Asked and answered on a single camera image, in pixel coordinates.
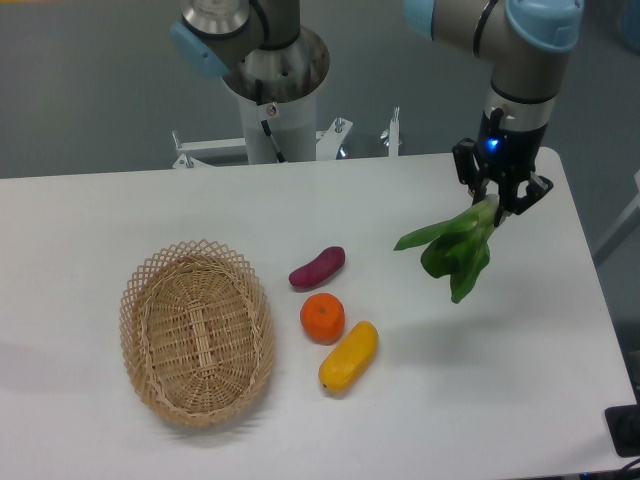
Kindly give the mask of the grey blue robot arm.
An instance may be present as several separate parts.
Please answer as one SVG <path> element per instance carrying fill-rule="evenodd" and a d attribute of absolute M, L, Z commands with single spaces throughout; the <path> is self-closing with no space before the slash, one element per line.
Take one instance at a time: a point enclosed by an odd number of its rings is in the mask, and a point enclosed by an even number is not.
<path fill-rule="evenodd" d="M 479 133 L 453 148 L 475 200 L 498 189 L 495 220 L 521 214 L 552 188 L 535 159 L 578 37 L 580 1 L 407 1 L 406 23 L 491 63 Z M 245 111 L 252 163 L 317 158 L 315 96 L 330 65 L 296 1 L 185 1 L 170 30 L 184 61 L 221 79 Z"/>

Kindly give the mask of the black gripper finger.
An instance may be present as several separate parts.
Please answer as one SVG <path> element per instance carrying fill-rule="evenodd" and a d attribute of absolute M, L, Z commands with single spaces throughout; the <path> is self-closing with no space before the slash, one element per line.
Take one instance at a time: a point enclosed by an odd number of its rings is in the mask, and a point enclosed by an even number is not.
<path fill-rule="evenodd" d="M 544 176 L 531 173 L 526 181 L 525 194 L 518 193 L 519 183 L 505 177 L 498 183 L 499 203 L 494 215 L 494 225 L 500 226 L 507 214 L 521 215 L 531 206 L 540 201 L 552 189 L 554 184 Z"/>
<path fill-rule="evenodd" d="M 458 181 L 467 187 L 473 204 L 486 196 L 486 182 L 475 159 L 475 146 L 474 140 L 463 138 L 452 148 Z"/>

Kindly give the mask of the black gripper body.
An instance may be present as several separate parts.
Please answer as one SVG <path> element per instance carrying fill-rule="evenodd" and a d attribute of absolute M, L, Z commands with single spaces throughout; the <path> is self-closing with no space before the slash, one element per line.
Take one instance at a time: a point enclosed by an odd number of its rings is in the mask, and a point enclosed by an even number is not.
<path fill-rule="evenodd" d="M 535 159 L 546 126 L 533 130 L 507 128 L 504 108 L 484 115 L 474 147 L 474 157 L 481 180 L 491 180 L 501 189 L 501 195 L 517 195 L 520 185 L 535 171 Z"/>

